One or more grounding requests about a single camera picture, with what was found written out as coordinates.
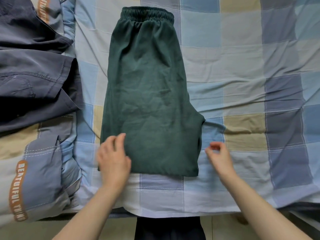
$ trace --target mattress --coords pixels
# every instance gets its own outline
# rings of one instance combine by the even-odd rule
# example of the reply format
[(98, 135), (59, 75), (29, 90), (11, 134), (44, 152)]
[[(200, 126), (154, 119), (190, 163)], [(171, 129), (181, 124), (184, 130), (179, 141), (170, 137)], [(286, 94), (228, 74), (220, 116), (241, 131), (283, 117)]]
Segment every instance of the mattress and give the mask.
[(198, 177), (131, 174), (116, 207), (144, 217), (238, 212), (204, 149), (223, 141), (241, 178), (276, 208), (320, 203), (320, 0), (75, 0), (85, 106), (74, 158), (81, 209), (101, 186), (100, 145), (112, 31), (124, 6), (174, 14), (192, 105), (206, 119)]

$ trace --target dark green sweatpants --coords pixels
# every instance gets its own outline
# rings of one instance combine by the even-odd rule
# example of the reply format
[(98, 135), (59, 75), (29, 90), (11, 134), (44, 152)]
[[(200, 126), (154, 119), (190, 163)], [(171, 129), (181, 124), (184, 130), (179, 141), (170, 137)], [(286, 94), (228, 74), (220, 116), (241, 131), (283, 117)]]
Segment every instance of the dark green sweatpants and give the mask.
[(174, 16), (124, 7), (112, 33), (101, 142), (126, 133), (133, 173), (198, 176), (204, 117), (190, 104)]

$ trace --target elastic waistband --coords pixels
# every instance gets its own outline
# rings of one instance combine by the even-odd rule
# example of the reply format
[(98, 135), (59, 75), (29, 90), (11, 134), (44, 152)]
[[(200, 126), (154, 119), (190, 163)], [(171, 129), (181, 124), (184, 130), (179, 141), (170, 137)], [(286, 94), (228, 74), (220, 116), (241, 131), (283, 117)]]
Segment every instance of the elastic waistband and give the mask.
[(174, 23), (174, 15), (171, 12), (158, 7), (123, 7), (120, 18), (135, 22), (166, 20), (171, 24)]

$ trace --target left hand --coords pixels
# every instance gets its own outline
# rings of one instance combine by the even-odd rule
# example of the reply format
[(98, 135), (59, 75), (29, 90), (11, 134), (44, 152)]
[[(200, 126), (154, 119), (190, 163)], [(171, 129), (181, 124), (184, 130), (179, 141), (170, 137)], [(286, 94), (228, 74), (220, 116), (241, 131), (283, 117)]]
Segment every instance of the left hand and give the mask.
[(121, 193), (130, 175), (131, 160), (124, 149), (126, 134), (110, 136), (101, 144), (97, 161), (102, 175), (102, 185)]

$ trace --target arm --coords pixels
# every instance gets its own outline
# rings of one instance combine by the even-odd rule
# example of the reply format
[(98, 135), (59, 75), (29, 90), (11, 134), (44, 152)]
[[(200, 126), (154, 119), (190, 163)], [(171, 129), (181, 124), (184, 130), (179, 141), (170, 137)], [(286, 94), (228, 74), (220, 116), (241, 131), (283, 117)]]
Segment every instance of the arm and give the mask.
[[(214, 153), (213, 150), (219, 150), (220, 153)], [(206, 153), (221, 182), (262, 240), (311, 240), (239, 178), (225, 144), (211, 142)]]
[(125, 134), (108, 137), (97, 152), (102, 187), (53, 240), (96, 240), (128, 180), (131, 160), (124, 151)]

